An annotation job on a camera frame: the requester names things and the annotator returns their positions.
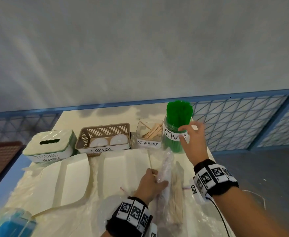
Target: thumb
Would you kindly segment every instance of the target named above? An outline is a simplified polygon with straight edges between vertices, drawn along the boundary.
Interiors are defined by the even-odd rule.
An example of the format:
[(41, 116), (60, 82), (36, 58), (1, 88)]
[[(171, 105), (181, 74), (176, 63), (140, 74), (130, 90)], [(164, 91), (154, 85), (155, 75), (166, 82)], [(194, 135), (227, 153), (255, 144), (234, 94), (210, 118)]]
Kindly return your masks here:
[(180, 135), (179, 138), (180, 138), (180, 142), (181, 142), (181, 145), (182, 145), (184, 151), (186, 151), (186, 147), (188, 146), (188, 143), (186, 142), (184, 136)]
[(157, 184), (157, 191), (158, 194), (161, 194), (161, 192), (169, 185), (169, 182), (167, 180), (162, 181), (161, 183)]

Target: person's right hand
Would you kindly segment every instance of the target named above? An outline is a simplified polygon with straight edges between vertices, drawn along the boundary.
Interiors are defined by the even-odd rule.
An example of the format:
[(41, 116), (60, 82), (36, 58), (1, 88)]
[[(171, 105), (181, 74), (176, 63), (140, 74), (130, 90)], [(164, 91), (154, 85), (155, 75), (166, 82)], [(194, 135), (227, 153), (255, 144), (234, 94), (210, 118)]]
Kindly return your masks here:
[[(197, 126), (198, 130), (195, 131), (192, 125)], [(208, 159), (207, 146), (205, 139), (205, 126), (203, 123), (198, 121), (191, 121), (188, 125), (179, 127), (179, 131), (187, 130), (189, 134), (189, 143), (186, 142), (185, 138), (180, 135), (180, 142), (188, 157), (189, 161), (193, 166)]]

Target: hand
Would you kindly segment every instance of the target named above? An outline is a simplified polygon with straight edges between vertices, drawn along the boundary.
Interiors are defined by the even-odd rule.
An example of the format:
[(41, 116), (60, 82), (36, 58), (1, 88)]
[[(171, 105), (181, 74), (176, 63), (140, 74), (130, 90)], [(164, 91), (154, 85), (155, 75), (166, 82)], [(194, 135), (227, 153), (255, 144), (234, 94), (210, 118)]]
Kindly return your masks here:
[[(192, 125), (197, 126), (198, 130), (195, 131)], [(186, 142), (185, 138), (180, 135), (180, 142), (188, 157), (189, 161), (193, 166), (208, 159), (207, 146), (205, 139), (205, 126), (203, 123), (198, 121), (191, 121), (188, 125), (179, 127), (179, 131), (187, 130), (189, 134), (189, 143)]]
[(147, 205), (169, 185), (169, 182), (164, 180), (157, 183), (154, 175), (158, 171), (154, 169), (147, 169), (146, 174), (141, 178), (138, 189), (134, 196), (144, 201)]

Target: forearm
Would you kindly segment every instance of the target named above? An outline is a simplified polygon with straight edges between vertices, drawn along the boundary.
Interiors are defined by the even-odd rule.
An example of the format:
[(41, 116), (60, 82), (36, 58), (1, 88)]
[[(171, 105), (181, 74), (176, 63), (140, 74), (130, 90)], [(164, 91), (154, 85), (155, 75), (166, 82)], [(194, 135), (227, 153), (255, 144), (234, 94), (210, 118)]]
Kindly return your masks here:
[(231, 187), (223, 195), (213, 198), (237, 237), (289, 236), (239, 188)]
[(112, 237), (108, 231), (105, 231), (104, 234), (101, 235), (101, 237)]

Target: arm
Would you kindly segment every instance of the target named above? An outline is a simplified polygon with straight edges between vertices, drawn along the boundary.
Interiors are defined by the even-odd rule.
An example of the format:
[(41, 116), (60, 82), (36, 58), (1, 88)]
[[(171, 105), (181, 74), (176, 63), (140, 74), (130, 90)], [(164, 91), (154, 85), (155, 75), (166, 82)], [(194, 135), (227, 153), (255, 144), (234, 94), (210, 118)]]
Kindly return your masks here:
[[(194, 131), (192, 125), (196, 125), (198, 130)], [(182, 130), (187, 130), (190, 135), (189, 143), (180, 136), (181, 144), (190, 162), (195, 166), (208, 159), (204, 124), (191, 122), (189, 125), (181, 126), (179, 131)], [(289, 236), (239, 188), (231, 187), (224, 194), (214, 195), (213, 198), (237, 237)]]
[[(169, 182), (164, 180), (157, 183), (157, 170), (147, 169), (146, 174), (141, 178), (138, 189), (134, 193), (134, 197), (142, 200), (147, 206), (149, 203), (169, 185)], [(105, 231), (101, 237), (112, 237), (108, 231)]]

